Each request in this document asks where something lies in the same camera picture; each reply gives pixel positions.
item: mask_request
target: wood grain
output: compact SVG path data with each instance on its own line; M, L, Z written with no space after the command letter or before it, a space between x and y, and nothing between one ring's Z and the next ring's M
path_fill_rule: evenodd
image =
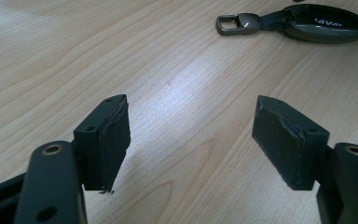
M358 14L358 1L308 1ZM38 146L73 139L125 93L131 146L89 223L320 223L316 189L291 191L251 136L257 95L358 144L358 41L221 36L218 15L291 1L0 1L0 182Z

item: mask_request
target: black key fob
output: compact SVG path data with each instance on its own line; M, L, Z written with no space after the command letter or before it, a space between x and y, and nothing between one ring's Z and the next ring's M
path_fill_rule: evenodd
M284 33L293 38L321 43L344 43L358 39L358 15L336 7L296 5Z
M225 29L222 22L235 22L237 28ZM219 16L216 29L220 35L248 35L258 30L271 30L310 42L345 43L358 39L358 15L336 7L300 4L263 17L252 13Z

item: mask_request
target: mounting hole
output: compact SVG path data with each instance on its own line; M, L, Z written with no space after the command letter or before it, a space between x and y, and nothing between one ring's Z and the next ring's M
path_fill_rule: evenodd
M62 150L62 146L53 145L53 146L49 146L49 147L44 148L42 150L42 153L45 156L50 156L50 155L54 155L56 153L59 153L61 150Z
M95 129L95 127L89 126L89 127L85 128L84 130L86 130L87 132L90 132L94 129Z
M349 151L351 154L358 156L358 147L356 146L347 146L345 147L347 151Z
M51 206L43 209L37 214L36 220L39 222L48 221L57 214L57 208Z

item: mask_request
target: black plastic part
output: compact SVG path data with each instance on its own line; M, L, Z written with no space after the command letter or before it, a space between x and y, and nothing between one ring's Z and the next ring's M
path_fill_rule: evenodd
M0 223L11 223L16 213L25 174L0 184Z
M327 130L285 102L258 96L252 136L291 189L312 189Z
M101 102L74 135L85 190L110 192L131 141L126 95Z
M330 164L344 204L338 223L358 223L358 146L338 143Z
M358 15L353 12L312 4L286 7L292 19L286 21L285 34L319 43L345 43L358 39Z
M72 144L37 148L30 160L14 223L87 223Z

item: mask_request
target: black bracket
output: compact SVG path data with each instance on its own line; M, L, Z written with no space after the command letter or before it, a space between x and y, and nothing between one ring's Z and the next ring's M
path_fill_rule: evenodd
M74 135L37 148L26 174L0 184L0 223L87 223L82 185L112 191L130 145L126 95L102 101Z
M358 146L327 145L329 132L290 105L259 96L253 138L293 190L315 180L323 224L358 223Z

